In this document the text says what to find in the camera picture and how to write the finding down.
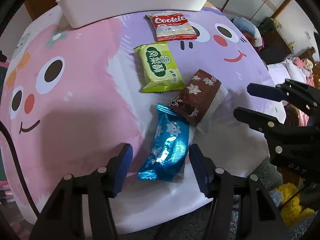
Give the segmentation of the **yellow plush toy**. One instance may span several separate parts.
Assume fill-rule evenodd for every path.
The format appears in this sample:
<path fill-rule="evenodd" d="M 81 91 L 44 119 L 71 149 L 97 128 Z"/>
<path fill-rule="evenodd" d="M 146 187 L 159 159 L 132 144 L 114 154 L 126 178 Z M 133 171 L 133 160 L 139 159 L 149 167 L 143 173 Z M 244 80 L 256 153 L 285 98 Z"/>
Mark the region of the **yellow plush toy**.
<path fill-rule="evenodd" d="M 280 206 L 282 207 L 280 215 L 288 228 L 316 213 L 313 209 L 303 207 L 300 204 L 298 187 L 292 183 L 276 187 L 275 193 L 280 194 Z"/>

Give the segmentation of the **pink cartoon tablecloth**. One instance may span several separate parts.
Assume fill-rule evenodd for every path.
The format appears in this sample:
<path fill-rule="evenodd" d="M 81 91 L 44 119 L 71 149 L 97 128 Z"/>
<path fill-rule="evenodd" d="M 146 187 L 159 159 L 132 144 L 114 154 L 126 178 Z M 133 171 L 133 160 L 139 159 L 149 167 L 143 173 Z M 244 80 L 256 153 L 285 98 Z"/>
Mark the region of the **pink cartoon tablecloth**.
<path fill-rule="evenodd" d="M 261 133 L 234 118 L 234 109 L 253 109 L 283 122 L 284 107 L 248 94 L 250 83 L 274 83 L 256 51 L 222 12 L 209 5 L 185 16 L 197 39 L 169 43 L 184 82 L 201 69 L 228 91 L 209 132 L 193 130 L 189 140 L 217 166 L 245 177 L 267 157 L 268 147 Z M 119 233 L 150 228 L 208 203 L 189 164 L 179 183 L 137 179 L 156 133 L 156 105 L 176 96 L 141 91 L 144 73 L 134 48 L 153 43 L 154 34 L 144 12 L 73 29 L 60 7 L 24 31 L 1 98 L 1 121 L 18 163 L 5 140 L 1 150 L 9 185 L 27 221 L 36 222 L 65 174 L 92 173 L 118 155 L 124 143 L 133 147 L 133 162 L 122 192 L 111 200 Z"/>

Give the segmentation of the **brown snowflake snack packet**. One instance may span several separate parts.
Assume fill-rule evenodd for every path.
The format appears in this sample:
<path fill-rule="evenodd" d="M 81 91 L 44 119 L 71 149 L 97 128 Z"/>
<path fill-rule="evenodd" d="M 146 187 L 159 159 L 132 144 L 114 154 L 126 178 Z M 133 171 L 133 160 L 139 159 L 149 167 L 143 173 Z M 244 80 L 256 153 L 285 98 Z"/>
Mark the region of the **brown snowflake snack packet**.
<path fill-rule="evenodd" d="M 207 134 L 213 114 L 227 94 L 228 90 L 217 78 L 199 69 L 169 106 L 200 132 Z"/>

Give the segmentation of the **red white cookie packet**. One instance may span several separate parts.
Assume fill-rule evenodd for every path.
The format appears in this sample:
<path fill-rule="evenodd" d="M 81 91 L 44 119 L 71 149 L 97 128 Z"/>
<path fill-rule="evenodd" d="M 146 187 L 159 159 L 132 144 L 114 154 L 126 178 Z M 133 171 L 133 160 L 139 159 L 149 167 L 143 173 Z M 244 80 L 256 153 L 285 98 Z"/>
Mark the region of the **red white cookie packet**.
<path fill-rule="evenodd" d="M 161 11 L 146 14 L 156 31 L 157 42 L 195 40 L 197 35 L 187 18 L 177 11 Z"/>

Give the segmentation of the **blue foil snack packet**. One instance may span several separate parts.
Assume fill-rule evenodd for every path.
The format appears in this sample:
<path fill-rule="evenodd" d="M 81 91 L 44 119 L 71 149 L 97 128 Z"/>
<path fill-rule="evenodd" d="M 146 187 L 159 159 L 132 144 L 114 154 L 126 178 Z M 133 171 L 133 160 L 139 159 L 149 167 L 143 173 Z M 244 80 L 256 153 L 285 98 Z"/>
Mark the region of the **blue foil snack packet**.
<path fill-rule="evenodd" d="M 189 123 L 168 106 L 157 104 L 158 122 L 149 157 L 140 168 L 139 180 L 179 182 L 189 146 Z"/>

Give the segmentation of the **green pineapple cake packet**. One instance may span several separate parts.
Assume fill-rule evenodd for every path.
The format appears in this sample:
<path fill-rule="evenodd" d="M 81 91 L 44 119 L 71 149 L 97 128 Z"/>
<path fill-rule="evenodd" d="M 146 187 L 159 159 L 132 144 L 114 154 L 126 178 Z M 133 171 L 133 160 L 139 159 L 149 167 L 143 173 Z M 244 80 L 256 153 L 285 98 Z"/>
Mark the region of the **green pineapple cake packet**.
<path fill-rule="evenodd" d="M 143 93 L 165 93 L 185 88 L 168 42 L 143 44 L 135 47 L 134 51 L 139 55 L 144 70 Z"/>

